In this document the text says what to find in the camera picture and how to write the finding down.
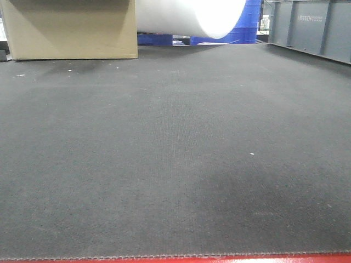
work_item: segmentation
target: white roll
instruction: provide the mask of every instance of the white roll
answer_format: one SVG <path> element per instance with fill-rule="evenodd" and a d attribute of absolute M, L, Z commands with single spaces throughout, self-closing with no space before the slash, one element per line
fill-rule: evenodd
<path fill-rule="evenodd" d="M 222 38 L 246 0 L 136 0 L 138 32 Z"/>

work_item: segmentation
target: gray felt surface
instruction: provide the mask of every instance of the gray felt surface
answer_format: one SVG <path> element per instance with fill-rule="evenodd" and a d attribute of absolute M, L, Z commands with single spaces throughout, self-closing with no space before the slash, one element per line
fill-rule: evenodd
<path fill-rule="evenodd" d="M 143 47 L 0 81 L 1 259 L 351 251 L 350 66 Z"/>

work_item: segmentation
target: blue container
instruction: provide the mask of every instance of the blue container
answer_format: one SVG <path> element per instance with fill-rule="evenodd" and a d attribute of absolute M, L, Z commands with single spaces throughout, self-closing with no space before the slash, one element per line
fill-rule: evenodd
<path fill-rule="evenodd" d="M 258 27 L 261 0 L 246 0 L 244 10 L 235 27 Z"/>
<path fill-rule="evenodd" d="M 197 45 L 202 42 L 252 44 L 256 43 L 259 16 L 261 13 L 261 0 L 246 0 L 244 10 L 233 30 L 221 39 L 208 37 L 191 37 L 190 44 Z"/>
<path fill-rule="evenodd" d="M 138 34 L 138 45 L 173 45 L 173 35 Z"/>

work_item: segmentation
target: red edge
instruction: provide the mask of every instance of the red edge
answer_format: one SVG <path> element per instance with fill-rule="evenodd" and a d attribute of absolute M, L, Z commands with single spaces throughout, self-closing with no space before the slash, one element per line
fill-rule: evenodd
<path fill-rule="evenodd" d="M 0 260 L 11 263 L 14 260 Z M 201 258 L 16 260 L 20 263 L 351 263 L 351 254 L 262 255 Z"/>

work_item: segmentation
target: cardboard box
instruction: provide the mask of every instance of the cardboard box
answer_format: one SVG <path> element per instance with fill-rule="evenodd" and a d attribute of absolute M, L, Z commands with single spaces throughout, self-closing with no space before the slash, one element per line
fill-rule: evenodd
<path fill-rule="evenodd" d="M 12 58 L 135 59 L 135 0 L 0 0 Z"/>

